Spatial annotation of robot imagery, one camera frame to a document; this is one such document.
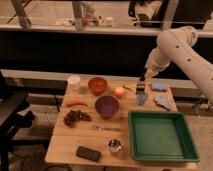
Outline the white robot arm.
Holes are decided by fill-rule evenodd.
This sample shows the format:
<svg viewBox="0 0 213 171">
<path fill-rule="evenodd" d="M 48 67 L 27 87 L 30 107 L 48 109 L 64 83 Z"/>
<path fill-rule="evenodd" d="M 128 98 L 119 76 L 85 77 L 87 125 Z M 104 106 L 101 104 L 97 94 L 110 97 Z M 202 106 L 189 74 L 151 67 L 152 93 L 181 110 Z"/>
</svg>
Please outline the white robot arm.
<svg viewBox="0 0 213 171">
<path fill-rule="evenodd" d="M 213 64 L 193 50 L 197 40 L 197 31 L 192 26 L 159 33 L 156 39 L 157 46 L 150 52 L 145 68 L 137 81 L 136 94 L 143 96 L 145 80 L 156 76 L 173 62 L 213 104 Z"/>
</svg>

